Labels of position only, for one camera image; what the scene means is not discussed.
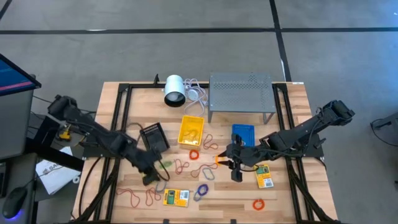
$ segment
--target spotlight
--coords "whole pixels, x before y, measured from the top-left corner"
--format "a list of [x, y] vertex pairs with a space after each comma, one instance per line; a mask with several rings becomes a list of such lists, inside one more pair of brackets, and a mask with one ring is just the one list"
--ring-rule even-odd
[[185, 89], [180, 76], [171, 75], [167, 77], [164, 88], [164, 102], [172, 107], [179, 107], [185, 103]]

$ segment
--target blue rubber band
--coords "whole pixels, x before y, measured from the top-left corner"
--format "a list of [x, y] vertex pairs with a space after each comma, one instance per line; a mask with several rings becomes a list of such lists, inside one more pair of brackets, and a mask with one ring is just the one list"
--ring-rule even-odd
[[[158, 190], [158, 189], [157, 189], [157, 186], [159, 185], [160, 182], [164, 182], [164, 187], [163, 187], [162, 189]], [[164, 189], [166, 189], [166, 185], [167, 185], [167, 182], [166, 182], [166, 181], [158, 181], [157, 184], [156, 184], [156, 187], [155, 187], [155, 191], [156, 191], [157, 193], [162, 193], [162, 192], [164, 191]]]
[[197, 192], [200, 196], [205, 196], [207, 194], [207, 192], [209, 191], [209, 186], [207, 186], [207, 184], [202, 184], [201, 186], [199, 186]]
[[196, 198], [197, 194], [198, 194], [198, 192], [195, 192], [195, 194], [193, 196], [193, 200], [196, 201], [196, 202], [199, 202], [200, 199], [201, 199], [201, 196], [199, 195], [199, 198]]
[[[208, 176], [206, 175], [206, 173], [205, 173], [205, 170], [209, 170], [210, 173], [211, 173], [211, 175], [212, 175], [213, 177], [212, 177], [212, 178], [208, 177]], [[210, 169], [209, 167], [203, 168], [201, 171], [203, 172], [203, 174], [205, 175], [205, 178], [206, 178], [207, 180], [214, 180], [214, 179], [216, 178], [216, 177], [214, 176], [214, 174], [213, 174], [213, 171], [211, 171], [211, 169]]]

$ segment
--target orange ring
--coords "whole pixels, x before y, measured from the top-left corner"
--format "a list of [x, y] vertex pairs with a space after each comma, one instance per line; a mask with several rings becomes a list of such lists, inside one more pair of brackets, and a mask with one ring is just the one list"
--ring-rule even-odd
[[[257, 203], [257, 202], [260, 202], [260, 203], [261, 203], [261, 206], [260, 206], [260, 207], [256, 207], [256, 203]], [[266, 204], [264, 203], [264, 200], [263, 200], [263, 199], [255, 199], [255, 200], [253, 201], [253, 208], [254, 208], [255, 210], [257, 210], [257, 211], [262, 210], [265, 206], [266, 206]]]
[[197, 150], [192, 149], [191, 151], [189, 151], [189, 158], [192, 159], [192, 160], [198, 159], [199, 158], [199, 152]]

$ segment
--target white paper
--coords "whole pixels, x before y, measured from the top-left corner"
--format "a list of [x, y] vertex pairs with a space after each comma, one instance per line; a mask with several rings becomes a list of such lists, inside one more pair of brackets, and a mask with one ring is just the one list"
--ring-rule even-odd
[[[64, 147], [63, 149], [60, 150], [60, 152], [72, 156], [72, 150], [70, 149], [69, 146]], [[50, 195], [60, 190], [63, 186], [69, 183], [69, 181], [71, 181], [74, 177], [80, 175], [79, 171], [69, 169], [66, 167], [62, 168], [60, 167], [61, 167], [60, 165], [46, 160], [43, 160], [42, 162], [36, 164], [37, 175], [43, 175], [48, 173], [47, 175], [43, 175], [42, 177], [40, 177], [40, 179], [42, 180], [45, 189]]]

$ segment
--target yellow package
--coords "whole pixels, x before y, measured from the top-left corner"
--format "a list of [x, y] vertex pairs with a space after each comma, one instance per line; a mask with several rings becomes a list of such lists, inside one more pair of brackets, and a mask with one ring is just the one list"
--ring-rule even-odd
[[260, 189], [274, 186], [268, 165], [259, 165], [259, 168], [256, 171], [256, 177], [257, 177], [257, 184]]
[[164, 205], [187, 207], [189, 201], [189, 190], [165, 189]]

